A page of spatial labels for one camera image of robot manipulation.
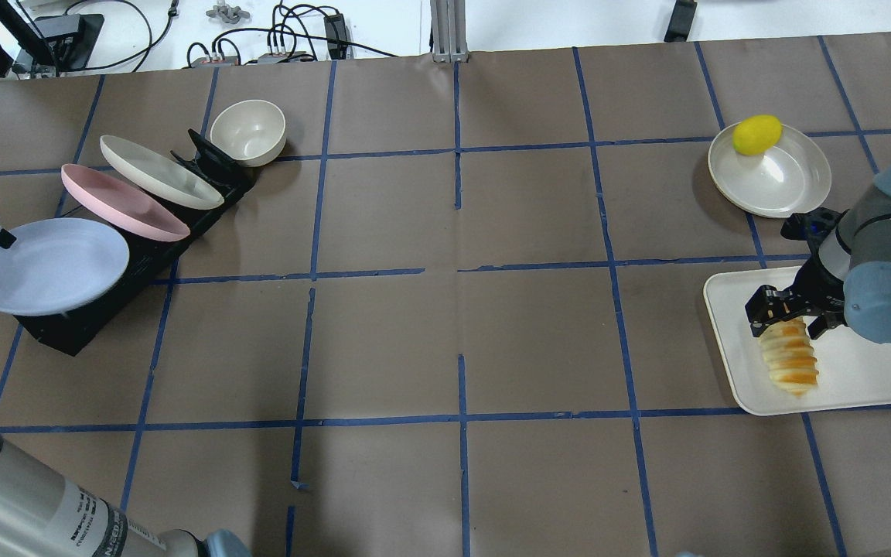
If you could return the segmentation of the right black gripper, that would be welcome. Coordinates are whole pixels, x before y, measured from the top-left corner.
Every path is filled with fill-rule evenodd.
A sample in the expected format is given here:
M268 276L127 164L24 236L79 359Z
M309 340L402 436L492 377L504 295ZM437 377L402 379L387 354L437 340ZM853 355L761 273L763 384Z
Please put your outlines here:
M768 328L800 316L813 316L806 325L810 339L846 326L844 279L828 271L819 258L809 258L787 289L761 285L746 301L746 318L753 338Z

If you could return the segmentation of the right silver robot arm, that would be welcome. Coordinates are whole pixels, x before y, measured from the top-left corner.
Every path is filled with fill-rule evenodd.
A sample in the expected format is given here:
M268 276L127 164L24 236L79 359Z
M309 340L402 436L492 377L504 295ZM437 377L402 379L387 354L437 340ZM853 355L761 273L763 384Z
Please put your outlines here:
M788 288L761 285L749 297L753 337L809 316L805 330L812 339L848 326L866 340L891 344L891 165L851 209L795 213L781 235L805 242L810 256Z

